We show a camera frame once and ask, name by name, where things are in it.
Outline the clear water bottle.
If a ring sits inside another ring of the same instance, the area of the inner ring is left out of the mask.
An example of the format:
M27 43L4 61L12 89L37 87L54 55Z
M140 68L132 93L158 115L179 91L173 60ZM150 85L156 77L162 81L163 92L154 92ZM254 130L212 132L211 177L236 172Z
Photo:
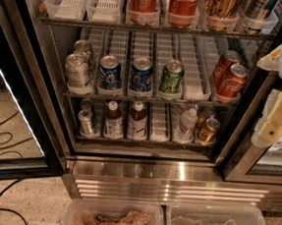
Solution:
M179 125L177 125L175 141L179 143L189 143L194 137L194 128L197 123L197 110L190 108L180 115Z

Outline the rear red coke can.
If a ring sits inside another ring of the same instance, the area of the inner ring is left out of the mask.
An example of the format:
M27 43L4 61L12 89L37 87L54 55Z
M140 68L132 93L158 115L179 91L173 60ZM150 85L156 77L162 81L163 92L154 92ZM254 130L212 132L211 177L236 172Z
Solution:
M214 85L218 86L223 78L224 72L228 70L231 65L239 64L241 56L234 50L227 50L218 59L215 69L212 71Z

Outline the silver slim can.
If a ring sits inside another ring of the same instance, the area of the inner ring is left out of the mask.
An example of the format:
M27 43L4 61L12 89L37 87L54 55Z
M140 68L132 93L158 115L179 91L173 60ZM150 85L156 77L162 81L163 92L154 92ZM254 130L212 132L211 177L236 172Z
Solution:
M82 110L78 113L81 124L81 133L84 135L94 135L96 133L95 123L90 110Z
M80 106L84 110L93 110L93 102L91 98L84 98L80 101Z

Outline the right clear plastic bin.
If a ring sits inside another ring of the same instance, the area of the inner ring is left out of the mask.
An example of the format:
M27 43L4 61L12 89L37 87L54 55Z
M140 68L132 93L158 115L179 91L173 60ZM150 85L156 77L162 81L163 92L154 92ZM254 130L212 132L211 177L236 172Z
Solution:
M170 203L166 207L167 225L266 225L261 211L249 204Z

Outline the white can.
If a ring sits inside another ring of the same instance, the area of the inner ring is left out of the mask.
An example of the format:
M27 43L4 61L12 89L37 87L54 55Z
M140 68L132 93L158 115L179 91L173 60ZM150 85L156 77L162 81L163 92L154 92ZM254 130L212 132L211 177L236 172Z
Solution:
M74 43L74 52L83 55L89 64L92 63L93 50L88 40L81 39L76 41Z
M74 94L89 94L92 86L89 80L88 65L81 54L70 54L66 58L65 69L67 73L67 86L69 92Z

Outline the front gold can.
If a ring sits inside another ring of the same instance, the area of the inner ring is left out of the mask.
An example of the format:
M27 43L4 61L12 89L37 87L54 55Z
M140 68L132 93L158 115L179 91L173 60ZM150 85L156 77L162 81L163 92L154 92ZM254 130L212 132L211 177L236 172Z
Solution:
M221 124L215 118L206 119L203 125L200 127L197 139L202 142L211 142L217 134L217 131L221 128Z

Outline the green soda can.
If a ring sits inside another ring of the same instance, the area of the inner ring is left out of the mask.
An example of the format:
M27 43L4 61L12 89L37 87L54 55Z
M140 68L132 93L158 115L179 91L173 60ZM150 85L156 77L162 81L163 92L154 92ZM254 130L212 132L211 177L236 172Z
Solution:
M177 93L184 70L184 65L177 59L168 61L162 68L159 91L166 94Z

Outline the front silver slim can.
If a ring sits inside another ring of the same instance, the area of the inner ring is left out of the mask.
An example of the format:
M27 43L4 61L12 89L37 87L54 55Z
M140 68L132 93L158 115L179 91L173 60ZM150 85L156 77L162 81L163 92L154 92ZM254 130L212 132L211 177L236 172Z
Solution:
M95 123L90 110L82 110L78 113L81 124L81 133L84 135L94 135L96 133Z

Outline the clear plastic bin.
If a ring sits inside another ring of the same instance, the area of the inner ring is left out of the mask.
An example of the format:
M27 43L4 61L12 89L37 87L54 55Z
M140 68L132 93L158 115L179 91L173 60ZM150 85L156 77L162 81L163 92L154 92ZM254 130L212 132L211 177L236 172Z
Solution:
M115 199L73 199L60 225L164 225L158 203Z
M167 225L266 225L261 211L249 204L170 203L166 207Z

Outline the rear white can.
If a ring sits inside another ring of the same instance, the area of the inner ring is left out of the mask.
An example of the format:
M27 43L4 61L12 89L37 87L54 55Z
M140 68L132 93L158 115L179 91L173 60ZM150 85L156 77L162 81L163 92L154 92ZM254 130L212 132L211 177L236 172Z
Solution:
M93 50L88 40L81 39L76 41L74 43L74 52L83 55L89 64L92 63Z

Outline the gold can top shelf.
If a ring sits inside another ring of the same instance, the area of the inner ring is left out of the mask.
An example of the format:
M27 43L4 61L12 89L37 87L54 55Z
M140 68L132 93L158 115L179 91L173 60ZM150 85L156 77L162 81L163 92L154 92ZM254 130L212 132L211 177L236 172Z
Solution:
M212 18L234 18L241 0L203 0L208 16Z

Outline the rear silver slim can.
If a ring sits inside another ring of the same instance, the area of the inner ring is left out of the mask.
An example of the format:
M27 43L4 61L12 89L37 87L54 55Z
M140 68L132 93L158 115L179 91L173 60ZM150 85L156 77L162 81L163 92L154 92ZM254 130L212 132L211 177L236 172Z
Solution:
M80 106L84 110L93 110L93 102L91 98L84 98L80 101Z

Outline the open fridge glass door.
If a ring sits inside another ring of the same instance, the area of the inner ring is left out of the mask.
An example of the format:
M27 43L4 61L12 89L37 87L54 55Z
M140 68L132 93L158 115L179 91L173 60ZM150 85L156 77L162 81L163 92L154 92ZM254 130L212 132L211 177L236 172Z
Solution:
M66 139L26 0L0 0L0 180L65 174Z

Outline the red coke can top shelf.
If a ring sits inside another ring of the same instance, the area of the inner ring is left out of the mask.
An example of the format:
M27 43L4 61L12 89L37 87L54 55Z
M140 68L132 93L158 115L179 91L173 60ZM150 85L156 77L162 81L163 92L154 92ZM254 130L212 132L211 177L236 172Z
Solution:
M170 0L169 13L179 16L193 16L198 0Z

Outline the blue pepsi can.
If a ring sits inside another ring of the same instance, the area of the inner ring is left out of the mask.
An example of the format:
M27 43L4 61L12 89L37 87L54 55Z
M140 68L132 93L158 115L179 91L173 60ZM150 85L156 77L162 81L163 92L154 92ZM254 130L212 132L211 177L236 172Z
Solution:
M131 90L148 92L151 91L153 80L152 62L146 57L137 57L133 62Z
M114 90L121 87L121 67L119 59L114 55L105 55L100 59L98 72L104 89Z

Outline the right blue pepsi can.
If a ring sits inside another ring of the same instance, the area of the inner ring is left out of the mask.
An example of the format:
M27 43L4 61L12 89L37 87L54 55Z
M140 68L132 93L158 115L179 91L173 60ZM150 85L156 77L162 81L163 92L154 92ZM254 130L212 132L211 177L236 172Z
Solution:
M133 62L131 90L148 92L151 91L153 80L152 62L146 57L137 57Z

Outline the brown bottle white cap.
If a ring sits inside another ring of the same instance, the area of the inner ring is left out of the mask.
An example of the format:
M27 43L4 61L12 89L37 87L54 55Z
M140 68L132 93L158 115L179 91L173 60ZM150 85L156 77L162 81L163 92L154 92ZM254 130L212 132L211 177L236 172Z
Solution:
M129 112L128 134L130 140L142 141L146 136L146 111L141 101L136 101Z
M105 116L106 135L110 139L119 139L123 133L123 115L119 104L115 100L108 103Z

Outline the silver blue can top shelf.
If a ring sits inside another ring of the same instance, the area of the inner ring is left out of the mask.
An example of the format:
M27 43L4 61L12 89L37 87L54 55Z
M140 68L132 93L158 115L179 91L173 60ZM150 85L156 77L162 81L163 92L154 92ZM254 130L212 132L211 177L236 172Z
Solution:
M246 11L246 16L249 19L263 21L271 14L277 1L278 0L252 0L252 3Z

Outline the left blue pepsi can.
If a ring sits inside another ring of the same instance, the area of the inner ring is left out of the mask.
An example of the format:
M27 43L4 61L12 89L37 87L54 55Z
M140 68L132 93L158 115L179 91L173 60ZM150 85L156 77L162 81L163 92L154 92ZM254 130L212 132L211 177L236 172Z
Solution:
M114 55L105 55L100 59L98 72L104 89L114 90L121 87L121 67L119 59Z

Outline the front red coke can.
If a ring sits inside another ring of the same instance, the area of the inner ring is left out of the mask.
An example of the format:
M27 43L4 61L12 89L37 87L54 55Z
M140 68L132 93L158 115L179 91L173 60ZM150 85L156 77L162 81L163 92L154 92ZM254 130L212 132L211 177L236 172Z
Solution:
M234 98L247 80L247 69L244 65L235 64L232 65L227 71L225 71L221 82L217 88L217 94L222 97Z

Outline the rear gold can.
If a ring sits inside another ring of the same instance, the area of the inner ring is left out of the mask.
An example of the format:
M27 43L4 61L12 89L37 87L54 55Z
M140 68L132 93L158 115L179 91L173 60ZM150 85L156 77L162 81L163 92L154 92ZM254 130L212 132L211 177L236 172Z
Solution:
M216 116L216 110L214 107L211 107L209 105L202 106L199 109L198 115L197 115L197 124L199 126L202 126L203 123L206 121L206 119L212 118Z

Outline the left clear plastic bin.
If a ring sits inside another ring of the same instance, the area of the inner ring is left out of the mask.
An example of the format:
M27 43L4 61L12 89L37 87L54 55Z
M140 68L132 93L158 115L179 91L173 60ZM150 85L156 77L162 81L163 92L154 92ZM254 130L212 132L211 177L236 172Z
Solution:
M158 203L115 199L73 199L60 225L164 225Z

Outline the front white can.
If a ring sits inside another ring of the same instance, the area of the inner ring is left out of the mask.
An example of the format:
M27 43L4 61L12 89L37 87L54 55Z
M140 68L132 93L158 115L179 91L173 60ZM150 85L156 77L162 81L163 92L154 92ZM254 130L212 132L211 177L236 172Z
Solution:
M65 69L67 73L67 86L69 92L74 94L89 94L92 86L89 80L88 65L81 54L70 54L66 58Z

